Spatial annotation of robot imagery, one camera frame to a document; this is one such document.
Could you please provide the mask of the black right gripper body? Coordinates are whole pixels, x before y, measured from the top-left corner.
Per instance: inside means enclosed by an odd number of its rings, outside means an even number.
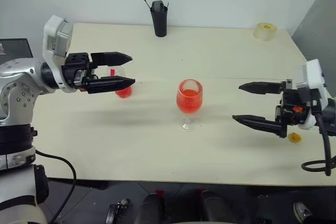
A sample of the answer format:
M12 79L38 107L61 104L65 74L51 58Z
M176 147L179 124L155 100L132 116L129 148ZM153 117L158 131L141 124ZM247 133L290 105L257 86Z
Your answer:
M292 87L293 81L287 79L281 83L282 97L276 106L276 122L286 125L304 124L310 107L303 101L300 92Z

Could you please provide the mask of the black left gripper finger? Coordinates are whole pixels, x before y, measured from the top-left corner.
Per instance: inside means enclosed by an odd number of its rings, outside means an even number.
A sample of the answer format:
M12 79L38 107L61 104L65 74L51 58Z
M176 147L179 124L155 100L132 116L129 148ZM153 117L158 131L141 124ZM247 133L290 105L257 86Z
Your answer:
M120 52L94 52L91 53L94 66L121 66L133 58Z
M123 90L135 83L135 79L113 76L102 77L99 79L87 80L85 82L85 90L89 94L104 93Z

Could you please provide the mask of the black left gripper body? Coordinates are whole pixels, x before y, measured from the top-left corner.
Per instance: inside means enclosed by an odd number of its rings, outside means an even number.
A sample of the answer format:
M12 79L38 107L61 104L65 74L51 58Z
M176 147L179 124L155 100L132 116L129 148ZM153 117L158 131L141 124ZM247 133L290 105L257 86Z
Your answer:
M90 84L95 79L95 70L86 52L69 54L61 69L66 83L71 88L93 92Z

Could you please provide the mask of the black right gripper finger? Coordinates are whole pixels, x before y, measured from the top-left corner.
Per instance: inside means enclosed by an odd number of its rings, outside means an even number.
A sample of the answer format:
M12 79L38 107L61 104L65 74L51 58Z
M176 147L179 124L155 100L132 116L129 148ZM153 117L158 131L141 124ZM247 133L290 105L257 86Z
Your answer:
M238 88L253 94L281 94L285 87L285 82L249 82Z
M282 138L287 136L287 125L280 122L269 121L264 117L254 115L232 115L232 118L254 130L273 133Z

